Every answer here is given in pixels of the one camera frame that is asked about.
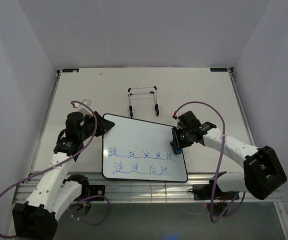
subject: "white robotic arm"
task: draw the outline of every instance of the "white robotic arm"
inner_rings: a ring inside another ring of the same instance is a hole
[[[177,119],[177,127],[172,128],[171,141],[175,154],[180,154],[182,148],[193,143],[221,151],[223,135],[214,124],[201,124],[191,111],[178,114]],[[239,164],[244,171],[221,173],[217,179],[221,192],[250,192],[254,197],[263,200],[287,181],[275,151],[269,146],[259,148],[232,136],[225,136],[224,155]]]
[[[90,189],[87,177],[66,175],[84,147],[83,142],[91,135],[102,136],[115,123],[105,120],[96,111],[95,116],[72,112],[67,116],[66,129],[57,138],[56,147],[49,167],[33,193],[24,203],[17,203],[13,210],[15,232],[18,237],[28,239],[53,239],[57,221],[75,199],[89,197]]]
[[[219,128],[210,129],[204,135],[204,144],[206,147],[221,151],[222,131]],[[232,136],[225,137],[224,155],[244,168],[244,161],[247,156],[252,156],[258,152],[258,147],[246,144]],[[227,172],[217,180],[217,186],[222,192],[248,192],[245,185],[244,172]]]

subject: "chinese characters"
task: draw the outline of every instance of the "chinese characters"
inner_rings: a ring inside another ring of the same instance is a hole
[[[108,157],[127,157],[129,158],[135,158],[135,159],[157,159],[157,160],[171,160],[174,161],[174,159],[172,159],[172,152],[160,152],[158,150],[155,150],[155,154],[151,154],[149,151],[147,150],[143,150],[142,151],[143,154],[137,154],[136,151],[133,150],[128,150],[128,155],[122,155],[119,154],[117,152],[117,148],[115,147],[110,147],[109,151],[108,151]]]

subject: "metal stand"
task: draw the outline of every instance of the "metal stand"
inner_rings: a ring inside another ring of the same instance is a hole
[[[146,91],[146,92],[135,92],[135,93],[131,93],[131,90],[134,89],[151,89],[154,88],[155,91]],[[129,88],[128,89],[128,101],[129,101],[129,113],[130,113],[130,117],[133,117],[133,108],[132,108],[132,104],[131,104],[131,100],[130,97],[132,95],[139,95],[139,94],[152,94],[154,96],[154,102],[155,102],[155,111],[156,111],[156,116],[159,115],[159,109],[158,109],[158,104],[157,104],[157,87],[156,86],[148,86],[148,87],[135,87],[135,88]]]

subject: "whiteboard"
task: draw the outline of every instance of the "whiteboard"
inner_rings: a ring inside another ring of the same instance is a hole
[[[184,154],[174,155],[172,126],[105,114],[115,126],[103,136],[106,179],[186,182]]]

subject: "white enclosure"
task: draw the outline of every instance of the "white enclosure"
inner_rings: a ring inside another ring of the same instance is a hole
[[[288,177],[288,1],[0,0],[0,192],[31,172],[55,70],[131,66],[234,68],[256,144],[276,150]],[[219,101],[197,93],[181,92]],[[0,200],[2,233],[14,191]],[[288,214],[288,182],[281,191]]]

